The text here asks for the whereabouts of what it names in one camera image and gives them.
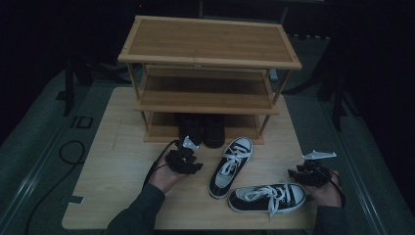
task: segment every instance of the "dark floor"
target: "dark floor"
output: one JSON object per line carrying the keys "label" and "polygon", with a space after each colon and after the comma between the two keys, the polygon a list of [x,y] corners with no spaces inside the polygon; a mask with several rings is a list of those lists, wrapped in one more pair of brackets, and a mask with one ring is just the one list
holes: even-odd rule
{"label": "dark floor", "polygon": [[[303,70],[293,73],[287,89],[309,79],[328,42],[316,38],[299,40],[292,37],[291,40]],[[79,140],[85,145],[86,156],[112,90],[123,85],[100,79],[98,74],[91,87],[75,85],[75,106],[68,117],[63,117],[65,104],[55,98],[65,87],[64,74],[51,80],[1,146],[1,234],[27,234],[24,228],[28,223],[28,234],[102,233],[101,230],[66,230],[61,225],[65,201],[71,195],[81,166],[75,167],[56,188],[53,186],[72,168],[59,158],[60,148],[71,140]],[[317,83],[295,95],[285,95],[285,98],[303,153],[318,150],[339,155],[336,159],[323,161],[323,165],[337,169],[342,176],[350,234],[412,234],[414,217],[399,194],[364,120],[344,105],[346,116],[341,117],[342,131],[339,132],[331,121],[333,97],[327,102],[316,98],[320,86],[321,83]],[[93,118],[91,128],[71,128],[76,116]],[[75,145],[68,146],[67,151],[77,153],[72,161],[81,154],[79,146]],[[31,187],[24,184],[25,180],[33,178],[37,180],[29,184]],[[205,231],[205,234],[297,235],[310,234],[310,231],[236,230]]]}

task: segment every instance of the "gray sleeve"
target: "gray sleeve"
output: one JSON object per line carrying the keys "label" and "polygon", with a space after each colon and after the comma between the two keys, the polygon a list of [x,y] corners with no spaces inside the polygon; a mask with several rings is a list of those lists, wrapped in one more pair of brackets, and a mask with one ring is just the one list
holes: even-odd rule
{"label": "gray sleeve", "polygon": [[165,194],[156,186],[144,186],[137,199],[121,211],[109,224],[107,235],[153,234],[156,215],[165,200]]}
{"label": "gray sleeve", "polygon": [[334,207],[318,207],[313,235],[346,235],[346,211]]}

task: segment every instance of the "black sneaker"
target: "black sneaker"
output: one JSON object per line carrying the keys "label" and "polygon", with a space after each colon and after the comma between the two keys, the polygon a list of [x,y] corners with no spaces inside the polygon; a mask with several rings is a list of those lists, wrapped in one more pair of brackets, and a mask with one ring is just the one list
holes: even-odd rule
{"label": "black sneaker", "polygon": [[224,115],[204,116],[204,144],[212,149],[217,149],[225,143]]}
{"label": "black sneaker", "polygon": [[202,143],[202,128],[201,128],[201,115],[199,114],[174,114],[176,121],[179,125],[179,138],[184,140],[186,136],[195,145]]}
{"label": "black sneaker", "polygon": [[210,180],[208,190],[213,198],[221,199],[226,196],[235,177],[252,154],[253,142],[247,137],[239,137],[229,144]]}
{"label": "black sneaker", "polygon": [[293,212],[305,202],[305,191],[294,183],[253,186],[236,189],[228,199],[234,212]]}

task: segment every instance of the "canvas sneaker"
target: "canvas sneaker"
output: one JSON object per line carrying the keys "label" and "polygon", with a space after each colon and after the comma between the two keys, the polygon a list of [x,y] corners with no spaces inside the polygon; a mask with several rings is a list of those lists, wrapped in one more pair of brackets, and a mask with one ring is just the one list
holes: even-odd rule
{"label": "canvas sneaker", "polygon": [[228,199],[234,212],[293,212],[305,202],[305,191],[295,183],[281,183],[266,186],[238,188]]}
{"label": "canvas sneaker", "polygon": [[232,141],[223,153],[209,184],[209,193],[215,199],[224,198],[242,167],[253,154],[253,142],[247,137]]}

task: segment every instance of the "person's right hand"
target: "person's right hand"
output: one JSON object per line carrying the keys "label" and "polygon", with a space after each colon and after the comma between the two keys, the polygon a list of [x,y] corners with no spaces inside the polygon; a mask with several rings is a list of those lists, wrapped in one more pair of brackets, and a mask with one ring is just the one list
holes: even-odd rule
{"label": "person's right hand", "polygon": [[[333,172],[334,173],[331,173],[332,181],[339,186],[339,174],[336,171]],[[304,189],[311,194],[318,207],[342,207],[340,194],[331,182],[326,183],[321,188],[304,185]]]}

